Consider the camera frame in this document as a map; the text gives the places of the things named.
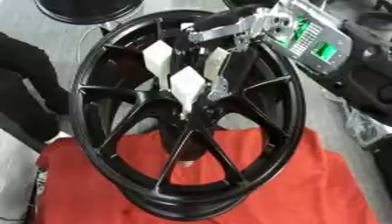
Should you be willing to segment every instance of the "bolt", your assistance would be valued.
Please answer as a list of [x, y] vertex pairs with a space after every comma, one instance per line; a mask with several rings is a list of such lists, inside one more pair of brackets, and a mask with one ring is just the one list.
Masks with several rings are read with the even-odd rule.
[[289, 26], [289, 24], [290, 24], [289, 19], [286, 19], [286, 20], [283, 21], [283, 25], [284, 26]]

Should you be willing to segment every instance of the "machine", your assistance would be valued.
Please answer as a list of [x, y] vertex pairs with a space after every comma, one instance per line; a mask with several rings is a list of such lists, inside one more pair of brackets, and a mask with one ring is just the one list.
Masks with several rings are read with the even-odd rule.
[[[175, 221], [214, 217], [272, 179], [293, 155], [305, 101], [291, 63], [390, 125], [391, 46], [305, 0], [140, 17], [107, 34], [81, 65], [72, 91], [73, 129], [94, 166], [148, 213]], [[150, 87], [140, 88], [146, 81]], [[133, 107], [115, 125], [123, 102]], [[261, 155], [241, 170], [214, 141], [219, 120], [231, 113], [262, 127], [266, 139]], [[169, 154], [159, 177], [141, 173], [116, 150], [121, 137], [149, 117], [157, 119]], [[192, 165], [206, 153], [221, 164], [224, 179], [171, 182], [177, 163]]]

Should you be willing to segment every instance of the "white block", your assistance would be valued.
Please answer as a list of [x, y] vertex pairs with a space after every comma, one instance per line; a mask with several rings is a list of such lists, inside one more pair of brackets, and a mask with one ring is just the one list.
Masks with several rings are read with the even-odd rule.
[[167, 75], [170, 72], [170, 62], [173, 49], [164, 41], [159, 40], [143, 51], [144, 64], [147, 69], [159, 79], [161, 90], [169, 89]]
[[204, 77], [208, 78], [213, 84], [218, 83], [221, 68], [228, 55], [230, 55], [230, 52], [217, 47], [206, 59]]
[[204, 90], [206, 80], [192, 67], [187, 66], [171, 78], [171, 93], [181, 102], [183, 112], [192, 111], [192, 105]]

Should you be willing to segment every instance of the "black equipment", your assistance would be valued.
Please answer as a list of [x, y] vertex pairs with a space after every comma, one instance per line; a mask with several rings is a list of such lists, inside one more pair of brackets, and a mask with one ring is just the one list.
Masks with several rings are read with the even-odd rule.
[[48, 17], [67, 24], [96, 25], [121, 18], [143, 0], [34, 0]]

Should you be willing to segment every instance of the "metal arm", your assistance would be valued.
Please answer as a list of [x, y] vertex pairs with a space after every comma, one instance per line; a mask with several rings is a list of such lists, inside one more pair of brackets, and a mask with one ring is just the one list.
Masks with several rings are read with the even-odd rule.
[[281, 0], [271, 10], [255, 8], [255, 13], [238, 17], [235, 24], [190, 31], [188, 38], [197, 44], [233, 36], [237, 51], [261, 39], [315, 73], [329, 74], [339, 69], [352, 50], [352, 40], [340, 31], [340, 25], [308, 1]]

